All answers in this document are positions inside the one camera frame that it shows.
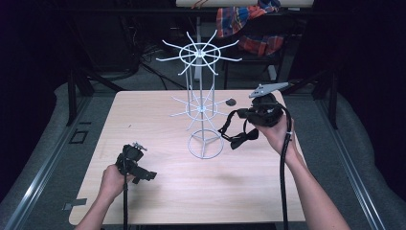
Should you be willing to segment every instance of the wooden table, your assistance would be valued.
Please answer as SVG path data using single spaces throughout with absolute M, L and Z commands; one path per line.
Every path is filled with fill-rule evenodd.
M 233 98 L 237 105 L 218 105 L 230 113 L 249 107 L 252 90 L 215 91 L 215 101 Z M 279 91 L 274 92 L 283 104 Z M 185 111 L 187 91 L 122 91 L 117 94 L 101 132 L 78 199 L 86 205 L 75 206 L 69 221 L 76 225 L 95 200 L 103 170 L 116 162 L 123 145 L 138 142 L 147 148 L 139 166 L 157 172 L 154 180 L 129 183 L 128 223 L 248 223 L 282 221 L 279 160 L 263 135 L 231 150 L 224 142 L 222 152 L 213 159 L 199 159 L 188 150 L 191 133 L 200 123 L 191 124 Z M 220 128 L 226 116 L 216 114 L 213 124 Z M 243 120 L 232 120 L 229 135 L 242 132 Z M 253 127 L 248 124 L 247 131 Z M 302 206 L 290 170 L 286 167 L 286 193 L 289 221 L 304 221 Z M 123 194 L 111 205 L 104 224 L 123 223 Z

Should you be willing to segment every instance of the human arm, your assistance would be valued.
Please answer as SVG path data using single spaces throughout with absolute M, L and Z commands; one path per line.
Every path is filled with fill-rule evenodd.
M 127 181 L 130 181 L 134 176 L 129 174 L 126 178 Z M 101 186 L 96 200 L 75 229 L 100 230 L 108 208 L 114 199 L 123 191 L 123 187 L 124 176 L 120 174 L 116 165 L 109 165 L 103 172 Z
M 286 135 L 286 117 L 272 127 L 256 126 L 267 138 L 271 147 L 281 154 Z M 350 229 L 335 204 L 314 178 L 296 147 L 294 128 L 289 142 L 285 163 L 292 172 L 309 229 Z

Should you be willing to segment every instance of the chair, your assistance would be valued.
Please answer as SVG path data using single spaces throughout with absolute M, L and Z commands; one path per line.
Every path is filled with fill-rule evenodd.
M 224 57 L 233 59 L 241 58 L 241 61 L 235 62 L 226 59 L 224 60 L 224 89 L 227 89 L 229 67 L 232 64 L 263 65 L 263 71 L 267 70 L 268 66 L 270 65 L 278 66 L 277 77 L 275 80 L 273 80 L 273 82 L 278 82 L 285 53 L 286 41 L 291 36 L 295 28 L 296 20 L 292 16 L 285 13 L 269 13 L 248 20 L 245 26 L 238 31 L 238 33 L 231 36 L 233 41 L 238 40 L 238 38 L 242 35 L 279 35 L 283 37 L 282 46 L 280 50 L 276 51 L 271 57 L 259 57 L 258 55 L 248 53 L 244 50 L 239 50 L 236 45 L 229 47 L 226 50 Z

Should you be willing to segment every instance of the dark background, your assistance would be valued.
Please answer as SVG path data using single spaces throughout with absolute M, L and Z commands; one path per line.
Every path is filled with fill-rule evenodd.
M 139 47 L 129 46 L 120 19 L 88 21 L 93 23 L 90 25 L 77 19 L 78 26 L 70 28 L 61 17 L 50 20 L 51 15 L 39 7 L 47 3 L 38 2 L 0 3 L 2 199 L 49 122 L 56 104 L 54 90 L 76 67 L 119 72 L 136 72 L 138 68 L 134 54 Z M 161 3 L 167 8 L 173 2 Z M 390 188 L 406 200 L 406 28 L 401 4 L 400 0 L 316 0 L 316 11 L 356 11 L 357 16 L 309 20 L 289 78 L 309 78 L 328 68 L 337 70 L 339 92 L 370 135 L 376 167 Z M 112 33 L 105 38 L 109 46 L 92 42 L 97 30 L 89 34 L 87 29 L 95 29 L 94 24 Z M 111 58 L 96 59 L 95 52 L 109 53 Z

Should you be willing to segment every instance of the small black object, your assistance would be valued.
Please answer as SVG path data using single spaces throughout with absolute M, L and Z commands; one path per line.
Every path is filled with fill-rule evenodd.
M 228 106 L 234 106 L 234 105 L 237 104 L 237 102 L 236 102 L 236 100 L 234 100 L 234 99 L 229 99 L 229 100 L 226 101 L 226 104 L 227 104 Z
M 116 161 L 116 166 L 121 174 L 132 174 L 135 178 L 132 180 L 134 184 L 138 184 L 140 180 L 154 179 L 157 172 L 149 172 L 138 166 L 138 161 L 144 156 L 139 145 L 125 145 L 123 152 L 119 154 Z
M 252 106 L 239 109 L 237 115 L 239 118 L 246 118 L 253 125 L 272 127 L 279 122 L 283 111 L 282 105 L 270 93 L 253 99 Z
M 259 131 L 256 128 L 248 133 L 246 132 L 247 122 L 257 126 L 272 127 L 279 122 L 283 115 L 282 110 L 283 106 L 277 102 L 273 94 L 269 93 L 264 96 L 256 97 L 252 100 L 252 106 L 250 108 L 240 108 L 232 111 L 227 117 L 226 123 L 218 132 L 224 139 L 231 143 L 231 149 L 235 150 L 245 141 L 256 140 L 259 137 Z M 226 134 L 226 131 L 235 113 L 237 113 L 239 118 L 246 120 L 242 127 L 243 132 L 231 137 Z

